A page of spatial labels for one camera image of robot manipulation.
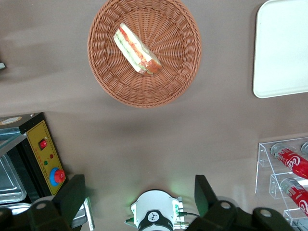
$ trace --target yellow control panel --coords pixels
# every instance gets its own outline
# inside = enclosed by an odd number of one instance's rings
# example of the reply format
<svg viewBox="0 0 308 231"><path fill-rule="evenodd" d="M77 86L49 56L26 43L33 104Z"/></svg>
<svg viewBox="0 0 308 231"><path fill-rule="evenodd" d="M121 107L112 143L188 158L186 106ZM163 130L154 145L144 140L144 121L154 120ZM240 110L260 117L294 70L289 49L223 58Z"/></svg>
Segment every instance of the yellow control panel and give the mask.
<svg viewBox="0 0 308 231"><path fill-rule="evenodd" d="M56 195L65 180L65 174L45 121L30 129L27 138L51 194Z"/></svg>

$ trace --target metal tray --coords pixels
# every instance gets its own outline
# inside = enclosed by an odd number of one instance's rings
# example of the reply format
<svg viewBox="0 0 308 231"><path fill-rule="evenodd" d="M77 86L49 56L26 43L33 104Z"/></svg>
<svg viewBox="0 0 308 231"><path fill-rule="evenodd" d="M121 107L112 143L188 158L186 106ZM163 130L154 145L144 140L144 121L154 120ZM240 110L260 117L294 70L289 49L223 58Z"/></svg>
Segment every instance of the metal tray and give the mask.
<svg viewBox="0 0 308 231"><path fill-rule="evenodd" d="M8 155L0 158L0 204L24 200L26 191Z"/></svg>

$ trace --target red can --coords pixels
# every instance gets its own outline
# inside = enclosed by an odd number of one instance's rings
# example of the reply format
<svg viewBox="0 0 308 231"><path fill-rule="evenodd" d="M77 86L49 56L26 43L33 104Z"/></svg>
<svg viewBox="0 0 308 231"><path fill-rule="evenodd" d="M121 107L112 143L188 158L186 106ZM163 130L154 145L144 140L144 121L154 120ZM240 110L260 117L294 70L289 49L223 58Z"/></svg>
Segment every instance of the red can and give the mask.
<svg viewBox="0 0 308 231"><path fill-rule="evenodd" d="M294 174L308 179L308 160L286 148L282 143L277 143L272 146L270 153L287 166Z"/></svg>
<svg viewBox="0 0 308 231"><path fill-rule="evenodd" d="M281 189L295 202L308 217L308 192L294 178L286 178L280 183Z"/></svg>

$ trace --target bread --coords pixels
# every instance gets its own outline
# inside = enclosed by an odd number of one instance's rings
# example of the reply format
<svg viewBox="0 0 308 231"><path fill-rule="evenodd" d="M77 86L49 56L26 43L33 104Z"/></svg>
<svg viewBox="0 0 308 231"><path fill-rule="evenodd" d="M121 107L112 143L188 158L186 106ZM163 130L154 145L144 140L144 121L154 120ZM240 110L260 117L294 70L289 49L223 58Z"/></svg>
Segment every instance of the bread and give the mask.
<svg viewBox="0 0 308 231"><path fill-rule="evenodd" d="M155 54L124 23L116 31L114 41L138 73L152 75L162 68Z"/></svg>

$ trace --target wicker basket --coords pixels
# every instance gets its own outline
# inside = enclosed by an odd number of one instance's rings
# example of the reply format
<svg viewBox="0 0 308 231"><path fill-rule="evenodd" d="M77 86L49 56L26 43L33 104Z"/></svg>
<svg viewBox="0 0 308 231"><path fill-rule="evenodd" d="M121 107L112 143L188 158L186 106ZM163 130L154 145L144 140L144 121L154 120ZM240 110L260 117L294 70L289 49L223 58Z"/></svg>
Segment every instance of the wicker basket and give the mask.
<svg viewBox="0 0 308 231"><path fill-rule="evenodd" d="M135 72L113 40L125 23L162 63L155 75ZM134 107L157 107L175 100L195 77L201 39L189 10L180 0L109 0L95 16L88 57L101 87Z"/></svg>

